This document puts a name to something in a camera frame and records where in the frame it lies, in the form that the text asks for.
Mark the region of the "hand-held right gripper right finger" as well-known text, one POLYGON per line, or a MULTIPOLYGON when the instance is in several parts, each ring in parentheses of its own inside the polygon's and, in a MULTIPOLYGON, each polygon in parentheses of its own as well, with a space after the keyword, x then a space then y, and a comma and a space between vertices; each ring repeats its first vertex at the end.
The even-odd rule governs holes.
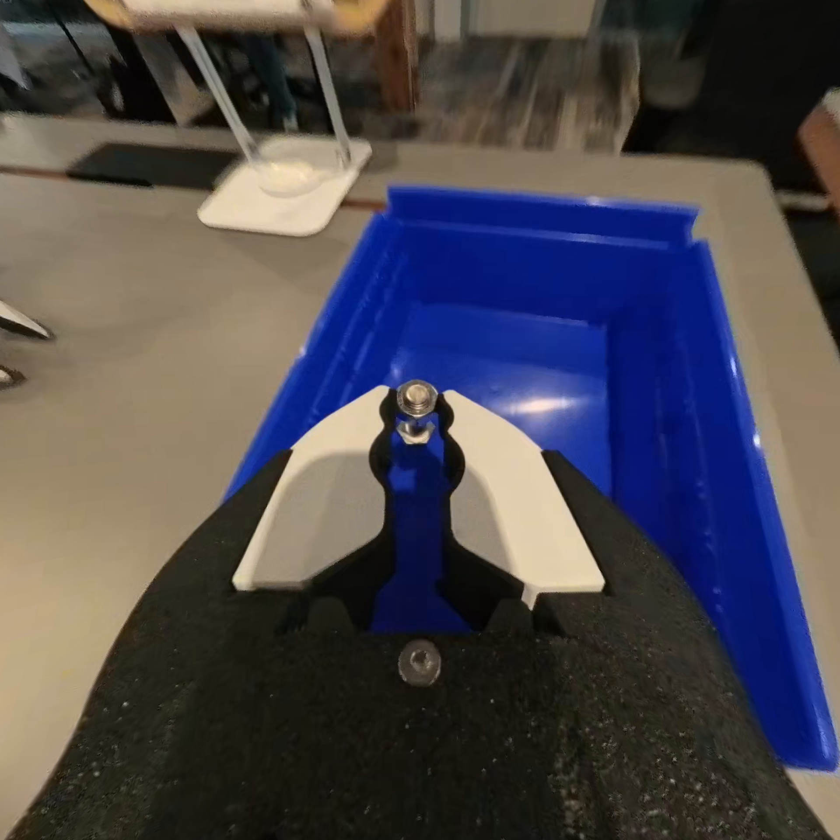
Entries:
POLYGON ((605 577, 543 452, 507 419, 454 390, 441 397, 465 470, 449 497, 457 546, 508 574, 522 602, 601 594, 605 577))

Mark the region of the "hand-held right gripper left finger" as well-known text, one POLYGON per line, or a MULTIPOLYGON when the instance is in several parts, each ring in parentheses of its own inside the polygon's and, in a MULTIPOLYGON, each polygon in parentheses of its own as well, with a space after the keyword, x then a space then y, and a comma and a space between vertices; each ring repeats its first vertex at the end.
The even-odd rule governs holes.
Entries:
POLYGON ((378 385, 331 413, 292 446, 242 560, 239 592, 299 591, 382 534, 385 489, 371 466, 384 430, 378 385))

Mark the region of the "steel bolt with nut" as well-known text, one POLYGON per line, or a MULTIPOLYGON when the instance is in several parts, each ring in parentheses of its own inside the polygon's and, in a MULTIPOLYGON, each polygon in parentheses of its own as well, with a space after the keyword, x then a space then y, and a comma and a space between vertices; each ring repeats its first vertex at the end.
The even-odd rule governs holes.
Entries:
POLYGON ((434 435, 438 391, 423 380, 403 383, 396 391, 396 432, 406 445, 427 445, 434 435))

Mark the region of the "blue plastic bin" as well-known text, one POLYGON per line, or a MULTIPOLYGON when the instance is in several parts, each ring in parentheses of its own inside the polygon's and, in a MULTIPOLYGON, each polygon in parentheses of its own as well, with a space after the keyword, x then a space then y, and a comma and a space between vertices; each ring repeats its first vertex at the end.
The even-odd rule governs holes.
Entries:
POLYGON ((838 766, 791 542, 698 210, 393 185, 228 486, 422 379, 557 450, 665 551, 782 763, 838 766))

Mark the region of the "black mat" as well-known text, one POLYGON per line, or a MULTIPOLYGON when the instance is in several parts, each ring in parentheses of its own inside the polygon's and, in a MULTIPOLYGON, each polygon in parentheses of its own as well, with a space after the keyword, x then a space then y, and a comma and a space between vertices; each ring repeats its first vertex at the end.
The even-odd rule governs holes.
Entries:
POLYGON ((227 150, 109 142, 73 161, 66 176, 82 182, 210 192, 243 159, 227 150))

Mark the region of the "white stand with clear legs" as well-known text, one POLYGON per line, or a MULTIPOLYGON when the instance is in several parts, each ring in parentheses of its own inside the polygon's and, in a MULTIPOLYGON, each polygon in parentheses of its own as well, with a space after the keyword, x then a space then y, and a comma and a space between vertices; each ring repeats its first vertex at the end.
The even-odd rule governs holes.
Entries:
POLYGON ((337 2, 122 2, 135 28, 175 28, 231 129, 245 161, 198 209, 210 228, 308 237, 326 228, 371 158, 352 139, 333 82, 322 32, 343 27, 337 2), (246 128, 196 28, 280 32, 299 28, 308 42, 333 136, 282 133, 257 141, 246 128))

